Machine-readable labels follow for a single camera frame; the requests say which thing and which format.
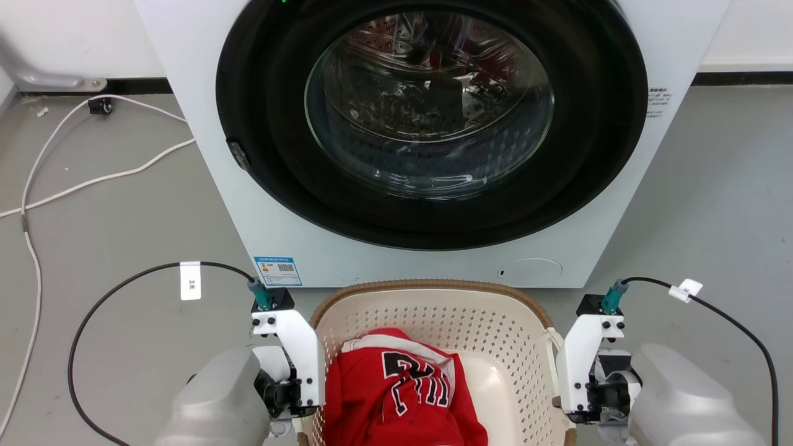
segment washing machine door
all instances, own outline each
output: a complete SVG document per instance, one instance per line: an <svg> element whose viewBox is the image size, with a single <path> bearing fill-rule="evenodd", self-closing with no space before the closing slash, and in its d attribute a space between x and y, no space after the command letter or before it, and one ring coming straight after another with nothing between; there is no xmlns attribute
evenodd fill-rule
<svg viewBox="0 0 793 446"><path fill-rule="evenodd" d="M409 249L569 216L628 160L646 104L608 0L251 0L217 74L229 148L261 187Z"/></svg>

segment black baseboard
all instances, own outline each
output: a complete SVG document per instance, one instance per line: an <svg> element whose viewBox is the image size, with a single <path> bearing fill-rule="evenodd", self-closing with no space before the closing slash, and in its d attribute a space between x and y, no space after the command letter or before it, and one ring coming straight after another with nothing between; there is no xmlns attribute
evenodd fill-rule
<svg viewBox="0 0 793 446"><path fill-rule="evenodd" d="M692 87L724 87L736 85L793 85L793 71L743 71L728 73L697 73ZM107 87L99 92L85 93L25 93L29 96L93 96L95 94L173 94L168 79L108 79Z"/></svg>

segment laundry basket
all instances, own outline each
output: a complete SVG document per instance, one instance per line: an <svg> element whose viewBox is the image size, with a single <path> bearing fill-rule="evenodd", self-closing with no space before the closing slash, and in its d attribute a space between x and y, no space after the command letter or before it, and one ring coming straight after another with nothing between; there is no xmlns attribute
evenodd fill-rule
<svg viewBox="0 0 793 446"><path fill-rule="evenodd" d="M491 445L576 443L573 425L551 405L558 395L551 321L518 290L461 280L364 283L325 301L311 324L328 367L344 342L381 328L402 329L413 340L458 353ZM299 441L326 446L324 421L320 408L303 424Z"/></svg>

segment white washing machine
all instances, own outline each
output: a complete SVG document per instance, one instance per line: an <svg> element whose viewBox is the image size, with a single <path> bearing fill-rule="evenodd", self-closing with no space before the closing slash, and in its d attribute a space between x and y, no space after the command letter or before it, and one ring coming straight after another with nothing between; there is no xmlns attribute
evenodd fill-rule
<svg viewBox="0 0 793 446"><path fill-rule="evenodd" d="M521 287L586 283L730 4L136 2L265 284Z"/></svg>

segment blue and white sticker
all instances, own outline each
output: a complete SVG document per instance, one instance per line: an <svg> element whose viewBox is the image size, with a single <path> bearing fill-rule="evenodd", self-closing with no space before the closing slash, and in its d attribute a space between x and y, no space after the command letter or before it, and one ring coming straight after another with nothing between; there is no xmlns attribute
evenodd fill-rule
<svg viewBox="0 0 793 446"><path fill-rule="evenodd" d="M254 257L259 274L268 286L303 286L292 257Z"/></svg>

